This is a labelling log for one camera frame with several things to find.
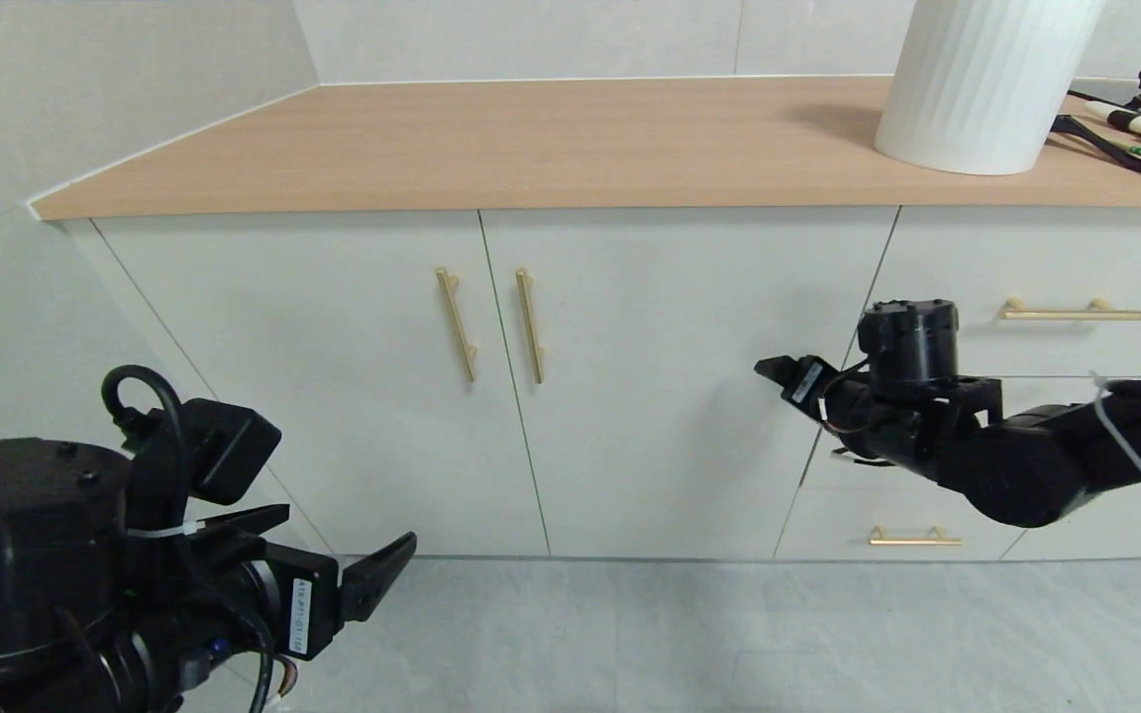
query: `gold handle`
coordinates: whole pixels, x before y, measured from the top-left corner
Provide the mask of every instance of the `gold handle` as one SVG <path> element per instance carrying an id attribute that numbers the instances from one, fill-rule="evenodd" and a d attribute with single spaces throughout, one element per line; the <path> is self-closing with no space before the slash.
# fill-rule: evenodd
<path id="1" fill-rule="evenodd" d="M 945 530 L 934 525 L 931 529 L 926 532 L 924 536 L 921 537 L 908 537 L 908 536 L 888 536 L 888 533 L 883 532 L 880 525 L 875 525 L 873 530 L 869 530 L 869 538 L 866 541 L 869 544 L 901 544 L 901 545 L 956 545 L 963 544 L 963 541 L 958 537 L 945 536 Z"/>
<path id="2" fill-rule="evenodd" d="M 461 322 L 461 308 L 456 307 L 456 287 L 461 284 L 461 278 L 448 273 L 446 267 L 439 267 L 434 273 L 439 276 L 443 302 L 447 306 L 448 315 L 452 315 L 452 329 L 456 330 L 456 347 L 461 348 L 461 360 L 466 363 L 466 379 L 469 379 L 469 383 L 475 383 L 475 356 L 478 354 L 478 348 L 466 339 L 466 325 Z"/>
<path id="3" fill-rule="evenodd" d="M 544 348 L 535 335 L 535 311 L 531 308 L 531 275 L 517 270 L 517 294 L 521 298 L 521 315 L 526 317 L 526 343 L 531 347 L 531 365 L 535 368 L 535 383 L 544 383 Z"/>
<path id="4" fill-rule="evenodd" d="M 1022 319 L 1022 321 L 1086 321 L 1086 322 L 1138 322 L 1141 319 L 1141 310 L 1117 310 L 1101 297 L 1095 297 L 1086 310 L 1029 310 L 1022 299 L 1012 297 L 1006 299 L 1002 309 L 997 311 L 1000 319 Z"/>

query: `white zip tie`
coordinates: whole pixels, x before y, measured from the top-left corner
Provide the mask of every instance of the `white zip tie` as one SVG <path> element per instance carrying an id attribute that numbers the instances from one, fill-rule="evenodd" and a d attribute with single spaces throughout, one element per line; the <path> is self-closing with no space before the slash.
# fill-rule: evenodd
<path id="1" fill-rule="evenodd" d="M 1135 452 L 1135 449 L 1133 449 L 1133 446 L 1130 446 L 1128 440 L 1126 440 L 1126 438 L 1123 437 L 1122 432 L 1117 430 L 1117 424 L 1114 424 L 1112 419 L 1109 419 L 1108 412 L 1103 410 L 1103 394 L 1106 391 L 1109 391 L 1108 389 L 1109 379 L 1101 378 L 1099 374 L 1094 372 L 1091 372 L 1091 375 L 1092 378 L 1094 378 L 1094 386 L 1100 388 L 1100 391 L 1094 397 L 1094 412 L 1095 414 L 1098 414 L 1098 416 L 1100 416 L 1100 423 L 1103 424 L 1103 428 L 1108 429 L 1109 434 L 1112 434 L 1112 438 L 1115 441 L 1117 441 L 1117 446 L 1120 446 L 1122 451 L 1126 452 L 1126 455 L 1130 457 L 1130 461 L 1133 461 L 1133 464 L 1138 467 L 1138 472 L 1141 473 L 1141 457 L 1138 456 L 1138 453 Z"/>
<path id="2" fill-rule="evenodd" d="M 126 536 L 136 536 L 141 538 L 162 538 L 164 536 L 176 536 L 177 534 L 188 536 L 189 534 L 194 534 L 196 530 L 204 527 L 204 520 L 187 520 L 185 524 L 178 525 L 177 528 L 165 528 L 163 530 L 137 530 L 135 528 L 127 528 Z"/>

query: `label sticker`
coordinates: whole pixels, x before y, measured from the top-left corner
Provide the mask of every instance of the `label sticker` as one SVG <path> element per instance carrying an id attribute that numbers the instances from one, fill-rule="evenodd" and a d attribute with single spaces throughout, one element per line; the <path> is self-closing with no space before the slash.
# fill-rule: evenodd
<path id="1" fill-rule="evenodd" d="M 289 650 L 307 655 L 309 637 L 311 637 L 311 582 L 293 580 L 293 603 L 289 609 Z"/>
<path id="2" fill-rule="evenodd" d="M 814 362 L 809 366 L 809 373 L 804 374 L 804 380 L 800 382 L 799 388 L 795 389 L 795 394 L 792 394 L 792 402 L 802 403 L 807 397 L 807 392 L 811 391 L 812 384 L 816 383 L 816 379 L 822 375 L 822 365 L 818 362 Z"/>

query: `white wall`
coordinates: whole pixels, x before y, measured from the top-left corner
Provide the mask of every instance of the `white wall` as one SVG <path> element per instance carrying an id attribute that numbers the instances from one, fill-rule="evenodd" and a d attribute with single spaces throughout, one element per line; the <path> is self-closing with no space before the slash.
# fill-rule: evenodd
<path id="1" fill-rule="evenodd" d="M 294 0 L 321 81 L 892 73 L 914 0 Z M 1141 0 L 1078 75 L 1132 80 Z"/>
<path id="2" fill-rule="evenodd" d="M 66 229 L 24 200 L 313 84 L 289 0 L 0 3 L 0 438 L 112 446 L 100 378 L 161 366 Z"/>

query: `drawer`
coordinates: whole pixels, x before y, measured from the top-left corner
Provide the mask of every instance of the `drawer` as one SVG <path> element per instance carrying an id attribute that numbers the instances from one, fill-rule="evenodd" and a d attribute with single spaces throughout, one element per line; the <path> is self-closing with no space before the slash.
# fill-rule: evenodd
<path id="1" fill-rule="evenodd" d="M 956 544 L 934 544 L 942 537 Z M 778 559 L 1000 559 L 1020 528 L 986 518 L 958 493 L 801 488 Z M 871 544 L 871 536 L 881 543 Z"/>
<path id="2" fill-rule="evenodd" d="M 1141 484 L 1107 492 L 1059 522 L 1025 533 L 1005 559 L 1141 557 Z"/>
<path id="3" fill-rule="evenodd" d="M 958 306 L 963 373 L 1141 375 L 1141 319 L 1000 316 L 1012 297 L 1037 311 L 1094 298 L 1141 310 L 1141 209 L 906 206 L 871 299 L 937 297 Z"/>
<path id="4" fill-rule="evenodd" d="M 1091 379 L 1002 379 L 1002 412 L 1011 416 L 1045 403 L 1092 402 L 1097 391 Z M 906 469 L 876 469 L 831 453 L 840 446 L 837 438 L 822 431 L 802 487 L 936 487 Z"/>

